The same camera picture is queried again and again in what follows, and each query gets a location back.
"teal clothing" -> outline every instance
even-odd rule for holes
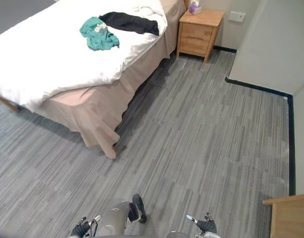
[[[109,50],[113,46],[119,47],[119,39],[108,31],[106,24],[97,17],[91,17],[80,28],[83,37],[87,37],[87,45],[97,50]]]

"electrical outlet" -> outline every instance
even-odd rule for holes
[[[243,22],[245,18],[245,13],[232,11],[230,12],[229,21]]]

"white duvet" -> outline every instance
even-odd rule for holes
[[[120,48],[93,51],[79,32],[92,16],[117,11],[167,27],[160,0],[60,0],[0,35],[0,95],[36,111],[69,89],[110,84],[160,38],[108,27]]]

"drawer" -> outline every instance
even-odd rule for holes
[[[180,51],[204,56],[211,33],[212,27],[183,23]]]
[[[209,41],[212,33],[212,27],[196,24],[182,24],[182,37],[196,38],[204,41]]]

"striped carpet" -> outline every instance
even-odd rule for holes
[[[210,211],[223,238],[269,237],[271,208],[288,195],[288,105],[224,81],[235,54],[209,63],[174,54],[138,90],[117,132],[118,157],[78,133],[0,103],[0,233],[64,238],[84,215],[140,193],[149,215],[125,233],[162,238],[198,229]]]

